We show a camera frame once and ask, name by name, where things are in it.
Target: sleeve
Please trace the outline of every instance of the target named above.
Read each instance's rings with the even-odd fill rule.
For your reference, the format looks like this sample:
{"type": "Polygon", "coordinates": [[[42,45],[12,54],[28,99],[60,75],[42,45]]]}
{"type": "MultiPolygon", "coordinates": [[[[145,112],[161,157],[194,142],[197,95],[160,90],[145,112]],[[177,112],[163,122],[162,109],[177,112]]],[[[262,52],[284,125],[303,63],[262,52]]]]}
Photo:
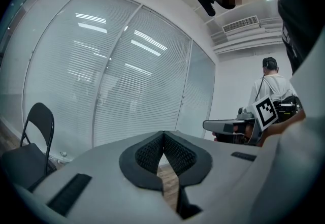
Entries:
{"type": "Polygon", "coordinates": [[[256,95],[257,95],[257,90],[256,90],[256,86],[255,86],[255,83],[254,83],[254,85],[252,87],[252,91],[250,93],[250,98],[249,98],[248,106],[250,106],[253,103],[255,103],[256,95]]]}

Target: floor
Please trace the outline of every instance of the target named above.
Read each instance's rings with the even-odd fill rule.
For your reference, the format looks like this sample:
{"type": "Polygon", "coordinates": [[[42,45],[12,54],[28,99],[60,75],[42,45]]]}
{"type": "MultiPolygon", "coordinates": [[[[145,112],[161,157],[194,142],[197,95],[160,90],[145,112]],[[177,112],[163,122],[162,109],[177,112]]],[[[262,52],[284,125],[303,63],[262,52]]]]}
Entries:
{"type": "MultiPolygon", "coordinates": [[[[19,147],[19,140],[0,121],[0,156],[6,151],[19,147]]],[[[51,160],[59,170],[64,167],[63,163],[51,160]]],[[[178,177],[169,164],[158,168],[157,176],[162,179],[164,186],[164,199],[170,207],[176,211],[178,199],[178,177]]]]}

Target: cable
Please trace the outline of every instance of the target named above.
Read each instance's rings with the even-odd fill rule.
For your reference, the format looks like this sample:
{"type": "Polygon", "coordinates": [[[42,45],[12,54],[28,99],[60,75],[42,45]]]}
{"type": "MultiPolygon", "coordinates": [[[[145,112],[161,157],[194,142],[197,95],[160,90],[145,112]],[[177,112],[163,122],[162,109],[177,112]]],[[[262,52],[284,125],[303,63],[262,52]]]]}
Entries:
{"type": "MultiPolygon", "coordinates": [[[[266,70],[267,70],[268,66],[269,66],[269,60],[268,60],[268,63],[266,64],[266,70]]],[[[262,81],[261,81],[261,84],[260,84],[260,86],[259,86],[258,93],[257,93],[256,98],[255,98],[255,102],[257,101],[257,97],[258,97],[258,95],[259,95],[259,92],[261,91],[261,88],[262,88],[262,84],[263,84],[263,80],[264,80],[264,77],[265,77],[266,70],[264,71],[264,74],[263,74],[263,77],[262,77],[262,81]]]]}

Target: window blind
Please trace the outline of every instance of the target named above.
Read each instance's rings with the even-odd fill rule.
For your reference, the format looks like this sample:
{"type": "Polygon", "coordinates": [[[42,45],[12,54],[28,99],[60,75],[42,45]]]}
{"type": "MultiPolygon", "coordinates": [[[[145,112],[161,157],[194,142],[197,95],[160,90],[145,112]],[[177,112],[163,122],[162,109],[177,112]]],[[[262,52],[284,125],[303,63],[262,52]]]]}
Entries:
{"type": "Polygon", "coordinates": [[[123,32],[107,64],[94,120],[94,145],[175,130],[190,38],[148,8],[123,32]]]}
{"type": "Polygon", "coordinates": [[[73,159],[91,148],[100,72],[137,7],[127,0],[71,0],[44,32],[28,70],[25,111],[36,102],[52,111],[51,154],[73,159]]]}
{"type": "Polygon", "coordinates": [[[176,130],[203,137],[202,123],[208,118],[214,89],[215,64],[193,42],[188,76],[176,130]]]}
{"type": "MultiPolygon", "coordinates": [[[[26,5],[30,7],[33,1],[26,1],[26,5]]],[[[67,1],[37,0],[30,9],[26,8],[6,48],[0,71],[0,115],[19,137],[23,130],[22,93],[29,59],[45,28],[67,1]]]]}

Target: white wall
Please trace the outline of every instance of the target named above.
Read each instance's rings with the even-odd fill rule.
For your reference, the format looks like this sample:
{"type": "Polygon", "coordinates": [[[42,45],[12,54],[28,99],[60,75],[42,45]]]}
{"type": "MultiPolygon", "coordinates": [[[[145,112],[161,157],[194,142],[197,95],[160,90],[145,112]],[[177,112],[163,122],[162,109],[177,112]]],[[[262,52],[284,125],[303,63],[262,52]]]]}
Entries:
{"type": "Polygon", "coordinates": [[[253,83],[263,76],[262,61],[277,60],[279,74],[290,79],[292,70],[284,44],[244,49],[219,55],[220,81],[212,106],[213,119],[236,118],[240,107],[247,107],[253,83]]]}

